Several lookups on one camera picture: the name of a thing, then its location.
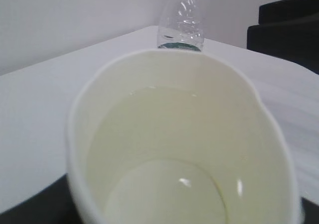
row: green bottle label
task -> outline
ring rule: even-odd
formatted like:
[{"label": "green bottle label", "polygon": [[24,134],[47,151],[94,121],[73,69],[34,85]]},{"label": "green bottle label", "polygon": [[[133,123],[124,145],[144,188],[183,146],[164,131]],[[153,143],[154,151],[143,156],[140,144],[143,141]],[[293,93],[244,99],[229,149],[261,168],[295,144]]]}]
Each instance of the green bottle label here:
[{"label": "green bottle label", "polygon": [[196,46],[189,45],[186,43],[175,42],[175,43],[165,43],[159,48],[173,48],[173,49],[184,49],[184,50],[192,50],[192,51],[200,51],[200,49]]}]

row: cup rim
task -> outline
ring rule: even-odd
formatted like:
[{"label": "cup rim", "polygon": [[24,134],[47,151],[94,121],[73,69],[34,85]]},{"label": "cup rim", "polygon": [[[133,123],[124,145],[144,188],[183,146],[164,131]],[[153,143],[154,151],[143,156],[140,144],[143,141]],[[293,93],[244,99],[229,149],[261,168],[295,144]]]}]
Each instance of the cup rim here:
[{"label": "cup rim", "polygon": [[79,209],[79,215],[82,217],[82,219],[86,220],[87,216],[90,218],[90,222],[94,224],[107,224],[108,222],[103,217],[102,213],[99,211],[99,208],[97,207],[96,203],[94,202],[89,187],[86,185],[86,181],[84,180],[83,175],[81,174],[81,171],[77,165],[78,159],[76,156],[76,145],[74,142],[74,133],[73,133],[73,127],[74,127],[74,118],[77,112],[77,109],[79,107],[79,104],[81,103],[81,100],[87,93],[87,91],[90,89],[90,87],[95,83],[99,77],[106,72],[110,67],[113,67],[116,65],[119,61],[127,59],[129,57],[140,55],[140,54],[147,54],[147,53],[189,53],[193,55],[198,56],[207,56],[209,58],[212,58],[218,62],[221,62],[223,65],[227,66],[231,70],[233,70],[235,73],[237,73],[248,85],[250,91],[254,95],[256,102],[258,106],[260,107],[261,112],[264,113],[270,124],[274,128],[275,135],[280,142],[280,146],[283,150],[283,155],[285,157],[285,161],[287,164],[287,171],[288,171],[288,177],[289,177],[289,183],[291,184],[291,191],[290,191],[290,198],[292,201],[290,202],[290,221],[289,224],[297,224],[298,220],[300,218],[300,195],[298,190],[298,184],[297,184],[297,176],[294,169],[294,163],[292,159],[292,155],[290,152],[290,149],[288,147],[288,144],[286,143],[286,140],[284,138],[284,135],[282,133],[282,130],[273,117],[273,115],[270,113],[268,108],[265,106],[265,104],[262,102],[261,96],[255,86],[253,85],[252,81],[240,70],[237,68],[229,65],[229,62],[226,62],[225,60],[219,58],[216,55],[207,53],[207,52],[196,52],[196,51],[188,51],[188,50],[175,50],[175,49],[143,49],[135,52],[131,52],[125,55],[122,55],[116,59],[111,60],[110,62],[107,62],[105,65],[103,65],[98,71],[89,79],[89,81],[86,82],[84,87],[81,89],[81,91],[76,96],[75,100],[73,101],[71,108],[69,110],[69,114],[67,116],[66,120],[66,128],[65,128],[65,141],[66,141],[66,167],[67,167],[67,180],[70,188],[70,192],[72,195],[72,198],[74,200],[74,203],[76,207]]}]

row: table surface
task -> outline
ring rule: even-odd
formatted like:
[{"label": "table surface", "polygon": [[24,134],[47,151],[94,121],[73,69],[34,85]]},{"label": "table surface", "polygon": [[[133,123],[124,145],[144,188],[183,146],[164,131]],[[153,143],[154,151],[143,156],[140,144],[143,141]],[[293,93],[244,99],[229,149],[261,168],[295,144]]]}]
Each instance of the table surface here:
[{"label": "table surface", "polygon": [[[64,127],[72,100],[92,75],[125,53],[155,48],[144,29],[0,76],[0,212],[65,171]],[[212,40],[204,53],[241,70],[281,126],[301,195],[319,204],[319,76],[295,63]]]}]

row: plastic water bottle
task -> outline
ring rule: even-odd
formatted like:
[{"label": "plastic water bottle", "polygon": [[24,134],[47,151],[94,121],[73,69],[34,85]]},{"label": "plastic water bottle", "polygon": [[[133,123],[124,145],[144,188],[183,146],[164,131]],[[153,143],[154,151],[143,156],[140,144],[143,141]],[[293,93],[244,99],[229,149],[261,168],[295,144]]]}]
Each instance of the plastic water bottle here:
[{"label": "plastic water bottle", "polygon": [[158,48],[201,51],[203,43],[196,0],[168,0],[159,22]]}]

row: pale yellow liquid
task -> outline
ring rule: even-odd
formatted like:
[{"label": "pale yellow liquid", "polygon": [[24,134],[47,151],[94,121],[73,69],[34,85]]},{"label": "pale yellow liquid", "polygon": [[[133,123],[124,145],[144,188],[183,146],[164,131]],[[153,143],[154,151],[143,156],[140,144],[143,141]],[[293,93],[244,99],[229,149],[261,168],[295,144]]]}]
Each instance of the pale yellow liquid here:
[{"label": "pale yellow liquid", "polygon": [[212,145],[211,105],[192,92],[147,88],[109,111],[87,177],[110,224],[226,223],[212,175],[192,161],[197,146]]}]

